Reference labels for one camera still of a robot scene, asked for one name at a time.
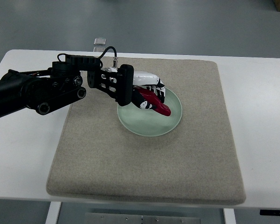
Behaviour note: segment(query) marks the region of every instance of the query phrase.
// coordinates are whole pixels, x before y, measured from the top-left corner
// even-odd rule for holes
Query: white table
[[[59,53],[100,55],[97,52],[11,50],[0,63],[0,79],[8,69],[47,69]],[[280,209],[280,59],[123,53],[118,56],[216,62],[246,190],[246,201],[234,207]],[[46,192],[47,177],[68,108],[46,116],[24,109],[0,118],[0,198],[94,202],[51,196]]]

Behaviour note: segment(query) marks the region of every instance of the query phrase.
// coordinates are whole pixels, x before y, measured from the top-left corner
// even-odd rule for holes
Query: screw
[[[74,78],[74,85],[75,85],[75,86],[80,86],[80,85],[82,85],[82,82],[83,82],[83,80],[82,80],[81,77],[77,76],[77,77]]]
[[[57,86],[59,86],[59,84],[58,84],[57,82],[54,82],[54,83],[53,83],[53,86],[54,86],[54,87],[57,87]]]

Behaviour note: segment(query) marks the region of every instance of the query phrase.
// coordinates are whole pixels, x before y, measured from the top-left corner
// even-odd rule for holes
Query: felt mat
[[[103,58],[104,67],[112,58]],[[127,130],[117,103],[87,86],[71,105],[47,182],[58,196],[130,202],[243,203],[232,130],[216,63],[120,58],[158,75],[180,99],[183,116],[171,132],[143,137]]]

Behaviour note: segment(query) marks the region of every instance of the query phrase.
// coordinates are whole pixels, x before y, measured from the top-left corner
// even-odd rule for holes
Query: gray floor
[[[0,61],[11,49],[93,51],[96,37],[118,52],[280,58],[280,12],[272,0],[0,1]],[[48,203],[0,201],[0,223],[15,208],[25,215],[13,223],[44,223],[32,206]]]

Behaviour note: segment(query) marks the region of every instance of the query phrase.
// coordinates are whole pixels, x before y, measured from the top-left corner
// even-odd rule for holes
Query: black cable
[[[110,50],[110,49],[112,49],[114,51],[115,57],[117,57],[116,49],[112,46],[109,46],[103,51],[102,55],[100,55],[98,58],[101,59],[107,53],[107,51]]]
[[[64,53],[58,54],[58,55],[57,55],[57,58],[58,58],[58,61],[59,61],[59,62],[61,62],[61,60],[60,60],[60,58],[59,58],[61,55],[65,55],[65,56],[66,56],[67,54],[64,54]]]

